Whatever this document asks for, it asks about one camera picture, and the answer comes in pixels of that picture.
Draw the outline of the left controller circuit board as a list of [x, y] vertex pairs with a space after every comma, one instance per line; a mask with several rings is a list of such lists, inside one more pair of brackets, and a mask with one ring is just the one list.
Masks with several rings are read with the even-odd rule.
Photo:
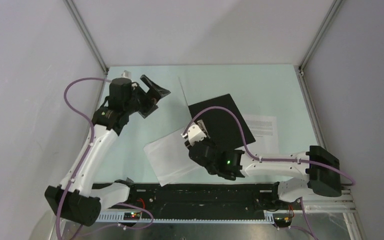
[[124, 221], [139, 221], [142, 217], [140, 212], [125, 212], [123, 215]]

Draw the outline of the aluminium frame post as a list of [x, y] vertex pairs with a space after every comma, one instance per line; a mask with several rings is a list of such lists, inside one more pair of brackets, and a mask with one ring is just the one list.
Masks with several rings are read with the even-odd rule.
[[95, 61], [98, 63], [101, 71], [104, 75], [108, 74], [109, 67], [105, 63], [105, 60], [96, 44], [96, 42], [93, 39], [93, 36], [91, 32], [89, 31], [89, 28], [84, 21], [76, 3], [74, 0], [63, 0], [63, 3], [65, 4], [69, 14], [71, 15], [74, 23], [76, 24], [80, 34], [82, 35], [86, 45], [88, 46], [92, 56], [94, 57]]
[[336, 16], [338, 15], [341, 7], [345, 3], [345, 0], [334, 0], [332, 4], [330, 5], [325, 17], [323, 18], [314, 38], [312, 39], [310, 46], [308, 47], [307, 51], [304, 54], [304, 57], [302, 58], [298, 69], [299, 74], [301, 76], [304, 76], [305, 68], [307, 67], [308, 63], [310, 62], [311, 58], [315, 54], [316, 50], [318, 49], [320, 43], [322, 42], [324, 36], [327, 34], [330, 26], [333, 24]]

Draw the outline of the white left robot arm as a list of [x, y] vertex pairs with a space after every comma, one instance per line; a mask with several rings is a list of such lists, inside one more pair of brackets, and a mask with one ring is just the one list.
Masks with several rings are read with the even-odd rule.
[[159, 100], [171, 93], [144, 74], [140, 80], [148, 87], [147, 91], [130, 76], [110, 80], [108, 95], [92, 118], [74, 109], [87, 120], [89, 132], [65, 177], [59, 185], [49, 185], [44, 192], [56, 216], [89, 227], [96, 222], [103, 209], [118, 203], [125, 208], [136, 206], [138, 194], [130, 190], [126, 183], [116, 181], [100, 189], [94, 189], [93, 184], [99, 166], [130, 116], [138, 113], [147, 118], [158, 108]]

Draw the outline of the controller circuit board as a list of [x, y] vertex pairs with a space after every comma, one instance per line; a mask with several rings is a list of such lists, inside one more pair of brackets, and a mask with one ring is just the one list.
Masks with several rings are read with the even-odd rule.
[[280, 217], [280, 216], [274, 216], [273, 217], [273, 226], [276, 229], [282, 229], [282, 228], [290, 228], [292, 225], [293, 217]]
[[124, 221], [139, 221], [142, 217], [140, 212], [125, 212], [123, 215]]

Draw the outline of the right aluminium frame post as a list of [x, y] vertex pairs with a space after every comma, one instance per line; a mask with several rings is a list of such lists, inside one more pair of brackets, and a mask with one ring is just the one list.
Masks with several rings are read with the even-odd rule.
[[315, 54], [316, 50], [318, 49], [320, 43], [322, 42], [324, 36], [327, 34], [330, 26], [333, 24], [336, 16], [338, 15], [341, 7], [345, 3], [345, 0], [334, 0], [332, 4], [330, 5], [325, 17], [323, 18], [314, 38], [312, 39], [310, 46], [308, 47], [307, 51], [304, 54], [304, 57], [302, 58], [298, 69], [299, 74], [301, 76], [304, 76], [305, 68], [307, 67], [308, 63], [310, 62], [311, 58]]

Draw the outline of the white paper stack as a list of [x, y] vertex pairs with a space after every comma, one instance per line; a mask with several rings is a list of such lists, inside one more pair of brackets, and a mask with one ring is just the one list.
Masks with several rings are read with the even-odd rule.
[[189, 158], [189, 150], [178, 129], [143, 148], [152, 170], [161, 186], [174, 184], [201, 166]]

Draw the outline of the left aluminium frame post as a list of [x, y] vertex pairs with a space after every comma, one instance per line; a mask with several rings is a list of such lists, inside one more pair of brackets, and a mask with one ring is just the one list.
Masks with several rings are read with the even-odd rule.
[[71, 15], [74, 23], [76, 24], [80, 34], [82, 35], [86, 45], [88, 46], [92, 56], [94, 57], [95, 61], [98, 63], [101, 71], [104, 75], [108, 74], [109, 67], [105, 63], [105, 60], [96, 44], [96, 42], [93, 39], [93, 36], [91, 32], [89, 31], [89, 28], [84, 21], [76, 3], [74, 0], [63, 0], [63, 3], [65, 4], [69, 14]]

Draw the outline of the right controller circuit board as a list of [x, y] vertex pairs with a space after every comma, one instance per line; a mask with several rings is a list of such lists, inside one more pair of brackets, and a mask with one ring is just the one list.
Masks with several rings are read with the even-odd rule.
[[280, 216], [274, 216], [273, 217], [273, 226], [276, 229], [282, 229], [282, 228], [290, 228], [292, 225], [293, 217], [280, 217]]

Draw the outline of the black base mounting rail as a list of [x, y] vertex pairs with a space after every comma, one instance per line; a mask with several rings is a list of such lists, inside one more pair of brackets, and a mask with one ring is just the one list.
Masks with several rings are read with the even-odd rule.
[[299, 200], [282, 202], [273, 183], [160, 186], [132, 183], [125, 203], [143, 207], [156, 221], [257, 221], [268, 214], [301, 209]]

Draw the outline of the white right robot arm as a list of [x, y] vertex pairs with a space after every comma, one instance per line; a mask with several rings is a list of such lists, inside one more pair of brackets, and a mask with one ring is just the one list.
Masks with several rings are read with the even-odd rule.
[[277, 209], [311, 193], [328, 198], [342, 195], [340, 161], [319, 145], [287, 155], [257, 156], [241, 149], [221, 150], [196, 123], [181, 136], [189, 158], [210, 175], [229, 181], [252, 176], [289, 177], [272, 186], [270, 201]]

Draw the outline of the printed white paper sheet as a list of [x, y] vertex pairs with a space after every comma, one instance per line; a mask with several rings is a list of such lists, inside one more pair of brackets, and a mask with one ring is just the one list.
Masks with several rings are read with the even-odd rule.
[[280, 153], [277, 118], [275, 116], [245, 114], [243, 118], [255, 138], [255, 142], [247, 145], [251, 153], [257, 156]]

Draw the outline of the beige black file folder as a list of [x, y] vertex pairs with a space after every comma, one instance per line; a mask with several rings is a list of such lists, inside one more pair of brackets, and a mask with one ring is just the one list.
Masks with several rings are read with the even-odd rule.
[[[256, 140], [248, 128], [234, 98], [234, 87], [220, 79], [199, 80], [186, 77], [177, 78], [184, 94], [190, 116], [195, 117], [200, 111], [209, 107], [223, 107], [230, 110], [241, 124], [247, 144]], [[240, 128], [234, 117], [221, 109], [211, 109], [200, 115], [199, 120], [207, 131], [207, 136], [222, 150], [238, 149], [244, 146]]]

